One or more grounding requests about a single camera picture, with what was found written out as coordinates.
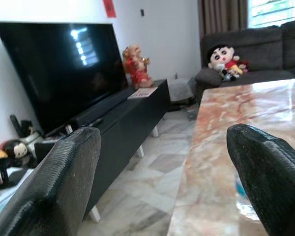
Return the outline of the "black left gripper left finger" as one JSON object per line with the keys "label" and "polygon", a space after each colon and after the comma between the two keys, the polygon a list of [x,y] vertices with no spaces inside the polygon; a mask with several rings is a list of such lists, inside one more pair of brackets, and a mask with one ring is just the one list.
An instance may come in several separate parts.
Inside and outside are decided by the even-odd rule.
{"label": "black left gripper left finger", "polygon": [[1,211],[0,236],[75,236],[100,149],[100,131],[94,127],[56,142]]}

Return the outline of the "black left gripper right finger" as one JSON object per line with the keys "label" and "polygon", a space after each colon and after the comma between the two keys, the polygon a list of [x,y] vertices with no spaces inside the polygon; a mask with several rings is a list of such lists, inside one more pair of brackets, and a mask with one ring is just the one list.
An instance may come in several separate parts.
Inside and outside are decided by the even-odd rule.
{"label": "black left gripper right finger", "polygon": [[227,149],[244,191],[270,236],[295,236],[295,149],[247,124],[227,129]]}

